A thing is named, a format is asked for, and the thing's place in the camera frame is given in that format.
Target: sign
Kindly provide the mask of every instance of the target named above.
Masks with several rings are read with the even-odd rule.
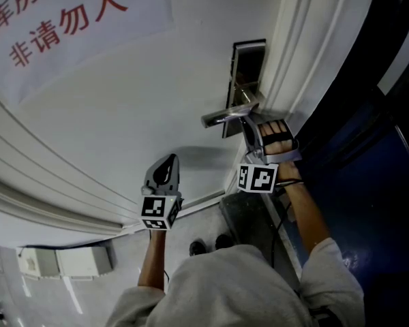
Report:
[[[91,57],[172,26],[170,0],[0,0],[0,97],[16,106]]]
[[[238,189],[248,193],[272,193],[279,165],[238,165]]]

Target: cable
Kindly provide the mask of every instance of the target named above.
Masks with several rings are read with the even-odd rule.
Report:
[[[166,275],[166,279],[168,280],[168,283],[170,283],[170,277],[168,276],[168,274],[166,273],[165,270],[164,270],[164,273]]]
[[[286,207],[285,213],[283,214],[282,218],[280,219],[279,225],[274,230],[273,242],[271,243],[271,268],[274,268],[274,244],[275,244],[275,241],[277,239],[277,235],[279,235],[279,229],[280,229],[280,227],[282,226],[282,224],[284,223],[285,219],[288,216],[288,210],[289,210],[290,207],[291,207],[291,203],[289,203],[289,205]]]
[[[278,183],[274,184],[274,186],[275,187],[287,187],[287,186],[292,185],[292,184],[305,184],[305,182],[303,182],[301,179],[292,178],[292,179],[288,179],[286,181],[278,182]]]
[[[22,252],[23,252],[25,249],[26,249],[26,247],[23,247],[23,248],[21,249],[21,252],[18,254],[18,258],[21,258]]]

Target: molding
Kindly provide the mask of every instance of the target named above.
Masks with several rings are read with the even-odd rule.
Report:
[[[220,197],[221,195],[224,195],[224,190],[219,190],[219,191],[216,191],[215,193],[210,193],[209,195],[203,196],[202,198],[192,200],[182,206],[182,211],[180,213],[186,210],[189,210],[191,208],[200,210],[204,207],[207,207],[203,205],[205,205],[209,200],[214,200]]]
[[[31,188],[30,194],[39,198],[44,197],[45,188],[48,188],[52,191],[50,197],[61,207],[79,210],[85,204],[89,214],[110,211],[126,218],[136,212],[134,201],[66,161],[30,132],[1,102],[0,158],[13,169],[3,181],[12,185],[13,181],[22,183],[21,180],[25,179],[26,187]],[[70,197],[67,202],[64,196]]]
[[[63,208],[36,200],[0,182],[0,211],[11,216],[66,230],[116,236],[122,226],[79,215]]]
[[[192,213],[213,206],[214,204],[217,204],[224,196],[226,196],[226,193],[224,193],[224,190],[221,190],[218,195],[213,198],[203,198],[203,201],[199,204],[182,209],[182,211],[179,212],[179,217],[182,218],[186,215],[191,215]]]
[[[335,79],[372,0],[281,0],[260,91],[263,110],[284,117],[296,135]],[[239,149],[244,148],[242,141]],[[241,163],[238,156],[234,166]],[[236,192],[236,167],[225,182]]]

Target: white wall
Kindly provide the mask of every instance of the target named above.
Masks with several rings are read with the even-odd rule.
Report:
[[[67,69],[12,115],[0,106],[0,181],[125,225],[166,154],[180,158],[184,204],[223,191],[241,137],[200,117],[225,107],[233,44],[271,40],[279,1],[171,0],[170,30]]]
[[[26,221],[0,212],[0,246],[68,246],[102,240],[106,235],[64,230]]]

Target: floor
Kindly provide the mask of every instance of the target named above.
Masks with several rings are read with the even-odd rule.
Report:
[[[189,255],[189,245],[203,239],[209,250],[216,237],[228,232],[218,205],[176,222],[166,240],[166,272],[171,275]],[[13,249],[0,247],[0,299],[12,327],[102,327],[118,297],[136,285],[149,242],[147,231],[106,243],[114,271],[94,281],[72,281],[82,314],[73,303],[64,280],[24,279]]]
[[[280,238],[274,237],[276,226],[280,222],[277,210],[283,208],[281,202],[266,206],[263,195],[239,192],[226,196],[219,207],[236,242],[258,248],[271,266],[274,257],[274,270],[297,291],[299,275],[295,270],[294,260],[298,262],[298,259],[296,253],[291,251],[292,244],[284,244],[284,227],[279,230]]]

